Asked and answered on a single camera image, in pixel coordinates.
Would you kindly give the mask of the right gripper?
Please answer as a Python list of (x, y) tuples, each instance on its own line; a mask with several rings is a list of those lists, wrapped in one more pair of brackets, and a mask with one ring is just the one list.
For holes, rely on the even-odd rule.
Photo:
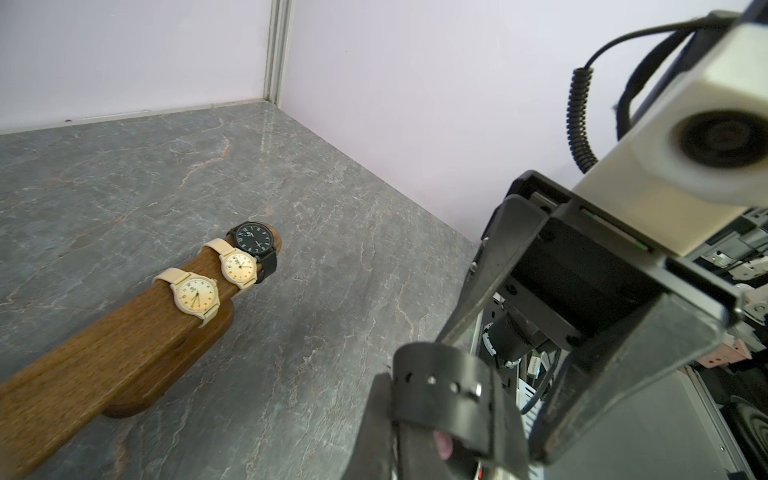
[(489, 305), (479, 355), (499, 370), (569, 352), (529, 435), (551, 465), (616, 405), (714, 350), (744, 317), (733, 286), (529, 171), (491, 217), (474, 274), (436, 338)]

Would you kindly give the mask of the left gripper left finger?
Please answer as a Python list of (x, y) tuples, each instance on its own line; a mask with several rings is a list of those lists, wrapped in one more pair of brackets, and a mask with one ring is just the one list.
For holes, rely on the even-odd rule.
[(393, 464), (392, 379), (374, 377), (343, 480), (389, 480)]

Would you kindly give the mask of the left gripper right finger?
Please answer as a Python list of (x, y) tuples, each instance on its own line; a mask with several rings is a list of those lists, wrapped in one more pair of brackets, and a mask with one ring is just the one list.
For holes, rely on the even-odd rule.
[(494, 392), (492, 414), (488, 458), (491, 479), (529, 479), (528, 443), (515, 396), (498, 387)]

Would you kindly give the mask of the black watch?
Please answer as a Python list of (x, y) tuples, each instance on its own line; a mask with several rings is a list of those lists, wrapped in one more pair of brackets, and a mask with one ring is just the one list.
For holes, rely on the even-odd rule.
[(485, 362), (444, 344), (418, 342), (396, 351), (392, 374), (400, 479), (450, 477), (436, 433), (481, 468), (503, 466), (505, 392)]
[(261, 222), (246, 221), (228, 231), (233, 245), (250, 254), (257, 263), (259, 271), (256, 283), (262, 283), (277, 269), (277, 249), (275, 236), (270, 228)]

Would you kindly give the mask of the beige watch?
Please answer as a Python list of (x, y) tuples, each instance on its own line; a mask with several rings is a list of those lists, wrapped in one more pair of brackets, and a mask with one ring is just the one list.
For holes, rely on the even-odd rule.
[(218, 254), (222, 275), (239, 290), (247, 290), (256, 283), (258, 266), (250, 254), (221, 238), (206, 242), (204, 247)]
[(218, 314), (221, 303), (214, 279), (179, 268), (168, 268), (155, 276), (153, 281), (167, 283), (177, 309), (200, 319), (200, 328)]

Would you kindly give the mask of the wooden watch stand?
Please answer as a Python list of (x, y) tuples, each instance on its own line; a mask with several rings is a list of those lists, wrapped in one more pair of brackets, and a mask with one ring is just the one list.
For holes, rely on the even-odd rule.
[(182, 313), (165, 282), (1, 384), (1, 476), (21, 479), (94, 417), (129, 417), (154, 404), (229, 329), (241, 291), (208, 247), (183, 268), (217, 282), (220, 308), (203, 328)]

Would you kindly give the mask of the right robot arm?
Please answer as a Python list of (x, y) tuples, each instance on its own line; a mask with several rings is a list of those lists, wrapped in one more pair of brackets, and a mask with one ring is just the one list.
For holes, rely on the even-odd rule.
[(529, 171), (491, 216), (439, 341), (454, 342), (495, 296), (506, 311), (490, 331), (494, 368), (534, 349), (562, 354), (528, 439), (533, 461), (554, 463), (620, 401), (691, 364), (766, 477), (767, 355), (726, 366), (716, 352), (746, 321), (722, 275)]

